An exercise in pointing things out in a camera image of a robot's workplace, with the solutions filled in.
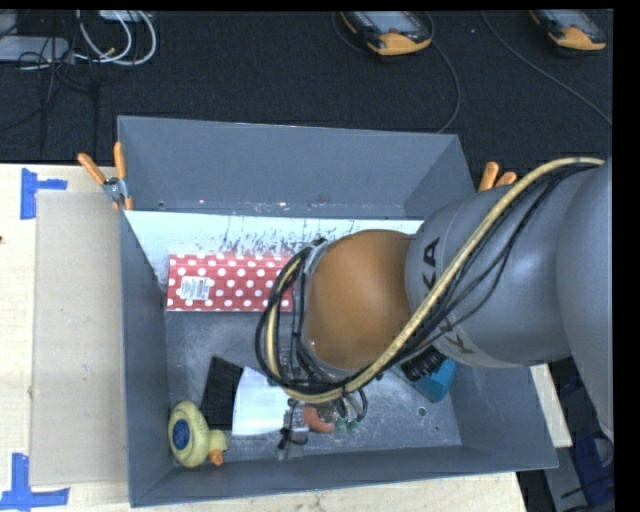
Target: blue object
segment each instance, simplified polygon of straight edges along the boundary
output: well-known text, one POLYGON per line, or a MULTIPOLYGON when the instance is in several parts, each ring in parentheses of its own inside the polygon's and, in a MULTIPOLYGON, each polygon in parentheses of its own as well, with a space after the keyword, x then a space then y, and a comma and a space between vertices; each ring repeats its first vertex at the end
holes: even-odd
POLYGON ((456 362, 453 359, 445 359, 440 368, 431 375, 425 375, 413 383, 414 387, 425 395, 431 402, 439 402, 449 391, 456 376, 456 362))
POLYGON ((21 453, 12 454, 11 490, 2 493, 0 510, 29 512, 32 507, 66 505, 68 499, 69 488, 59 491, 31 492, 31 487, 29 487, 29 457, 21 453))
POLYGON ((582 493, 589 505, 607 503, 615 498, 613 475, 609 474, 598 455, 591 433, 573 435, 573 446, 569 448, 582 493))
POLYGON ((184 420, 176 421, 176 424, 173 426, 172 434, 173 445, 178 450, 184 450, 189 444, 189 438, 191 437, 189 424, 184 420))
POLYGON ((66 190, 67 181, 48 179, 38 181, 38 174, 22 169, 22 191, 20 197, 20 218, 34 219, 36 216, 36 192, 40 189, 66 190))

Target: black floor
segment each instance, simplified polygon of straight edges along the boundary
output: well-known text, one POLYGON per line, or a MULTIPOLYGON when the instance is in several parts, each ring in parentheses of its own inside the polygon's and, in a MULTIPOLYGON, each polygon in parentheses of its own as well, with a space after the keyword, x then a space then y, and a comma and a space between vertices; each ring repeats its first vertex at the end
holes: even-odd
MULTIPOLYGON (((524 10, 431 11, 433 44, 381 64, 328 11, 152 11, 158 47, 141 66, 1 65, 0 161, 73 163, 83 151, 111 164, 119 114, 437 132, 458 100, 444 132, 459 135, 476 179, 489 160, 524 174, 568 154, 606 158, 613 11, 587 12, 610 39, 597 55, 560 56, 524 10)), ((71 11, 20 14, 20 34, 62 35, 86 54, 71 11)), ((82 17, 97 46, 123 47, 117 23, 82 17)), ((139 56, 149 31, 133 28, 139 56)))

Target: black sponge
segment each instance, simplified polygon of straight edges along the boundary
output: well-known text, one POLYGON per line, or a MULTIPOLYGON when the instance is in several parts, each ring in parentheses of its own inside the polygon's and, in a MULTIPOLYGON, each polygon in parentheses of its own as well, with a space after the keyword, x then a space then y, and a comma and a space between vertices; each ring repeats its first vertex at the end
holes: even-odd
POLYGON ((236 399, 242 368, 217 356, 211 358, 207 385, 200 410, 209 428, 231 430, 233 404, 236 399))

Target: white label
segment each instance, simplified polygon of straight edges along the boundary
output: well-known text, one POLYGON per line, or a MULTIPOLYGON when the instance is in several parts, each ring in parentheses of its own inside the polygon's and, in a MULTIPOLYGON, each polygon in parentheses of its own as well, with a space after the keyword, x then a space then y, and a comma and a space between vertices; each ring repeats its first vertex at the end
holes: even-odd
POLYGON ((180 297, 182 300, 209 300, 208 281, 208 277, 183 277, 180 285, 180 297))

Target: power strip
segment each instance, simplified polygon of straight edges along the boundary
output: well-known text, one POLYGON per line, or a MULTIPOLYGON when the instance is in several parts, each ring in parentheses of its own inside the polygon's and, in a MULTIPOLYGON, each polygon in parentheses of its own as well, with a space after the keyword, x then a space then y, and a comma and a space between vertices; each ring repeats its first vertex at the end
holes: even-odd
MULTIPOLYGON (((120 18, 126 23, 140 23, 142 22, 142 16, 140 16, 139 11, 127 11, 127 10, 111 10, 111 9, 100 9, 98 14, 101 18, 109 21, 120 21, 118 19, 118 15, 120 18)), ((145 11, 145 14, 151 18, 151 13, 145 11)))

